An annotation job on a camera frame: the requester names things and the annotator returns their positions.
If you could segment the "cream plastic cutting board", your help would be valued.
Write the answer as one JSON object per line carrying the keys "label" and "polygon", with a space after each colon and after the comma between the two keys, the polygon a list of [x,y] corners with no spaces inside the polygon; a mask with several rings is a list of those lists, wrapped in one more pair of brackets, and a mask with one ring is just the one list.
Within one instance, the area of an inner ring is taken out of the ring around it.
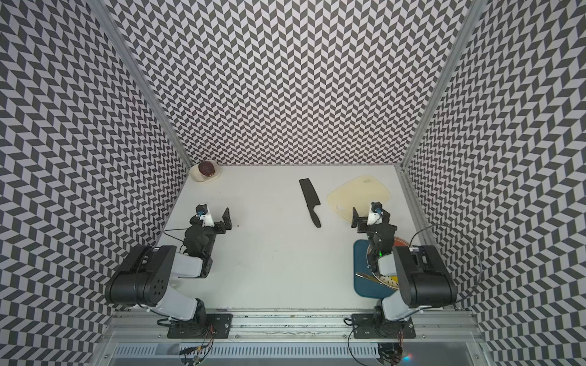
{"label": "cream plastic cutting board", "polygon": [[391,192],[371,175],[361,175],[335,189],[327,196],[327,203],[335,214],[350,223],[353,209],[361,217],[368,215],[372,202],[386,203]]}

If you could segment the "black kitchen knife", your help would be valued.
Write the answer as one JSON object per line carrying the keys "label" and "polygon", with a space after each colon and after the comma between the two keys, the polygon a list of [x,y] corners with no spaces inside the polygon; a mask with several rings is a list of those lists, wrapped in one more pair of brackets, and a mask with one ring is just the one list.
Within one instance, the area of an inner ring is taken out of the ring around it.
{"label": "black kitchen knife", "polygon": [[309,178],[300,179],[299,184],[301,186],[311,220],[317,228],[321,228],[320,219],[314,211],[315,207],[320,205],[320,199],[317,196],[317,192]]}

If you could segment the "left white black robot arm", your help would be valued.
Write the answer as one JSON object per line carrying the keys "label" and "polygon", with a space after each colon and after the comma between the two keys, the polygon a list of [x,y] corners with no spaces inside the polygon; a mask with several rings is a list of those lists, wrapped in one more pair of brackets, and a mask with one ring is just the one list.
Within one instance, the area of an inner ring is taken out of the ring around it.
{"label": "left white black robot arm", "polygon": [[125,307],[138,306],[163,317],[161,326],[170,339],[213,340],[229,337],[233,315],[208,314],[204,301],[173,288],[174,278],[198,280],[208,277],[217,236],[232,229],[230,210],[215,221],[206,204],[185,229],[184,252],[175,246],[134,247],[105,286],[105,300]]}

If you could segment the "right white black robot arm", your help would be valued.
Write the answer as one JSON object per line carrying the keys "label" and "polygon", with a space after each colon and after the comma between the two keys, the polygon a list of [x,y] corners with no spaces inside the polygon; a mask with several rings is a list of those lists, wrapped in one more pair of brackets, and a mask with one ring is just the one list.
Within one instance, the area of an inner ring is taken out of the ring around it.
{"label": "right white black robot arm", "polygon": [[399,242],[398,227],[381,203],[373,202],[363,217],[353,209],[351,227],[367,237],[355,243],[355,278],[388,290],[375,297],[370,314],[351,316],[355,338],[413,339],[413,315],[456,302],[456,285],[437,248]]}

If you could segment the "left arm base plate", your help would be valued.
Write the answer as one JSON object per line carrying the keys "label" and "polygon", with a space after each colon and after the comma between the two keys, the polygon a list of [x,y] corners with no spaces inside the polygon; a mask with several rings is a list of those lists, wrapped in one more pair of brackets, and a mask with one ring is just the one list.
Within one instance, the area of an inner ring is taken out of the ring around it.
{"label": "left arm base plate", "polygon": [[208,314],[204,323],[172,321],[168,328],[168,339],[227,339],[232,326],[233,314]]}

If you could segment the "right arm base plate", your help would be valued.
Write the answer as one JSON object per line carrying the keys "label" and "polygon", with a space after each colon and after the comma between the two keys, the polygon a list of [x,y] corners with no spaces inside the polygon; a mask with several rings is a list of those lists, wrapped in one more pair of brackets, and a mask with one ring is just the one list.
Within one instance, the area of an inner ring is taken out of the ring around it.
{"label": "right arm base plate", "polygon": [[376,320],[373,314],[352,314],[349,325],[356,339],[415,339],[416,332],[411,319],[389,321]]}

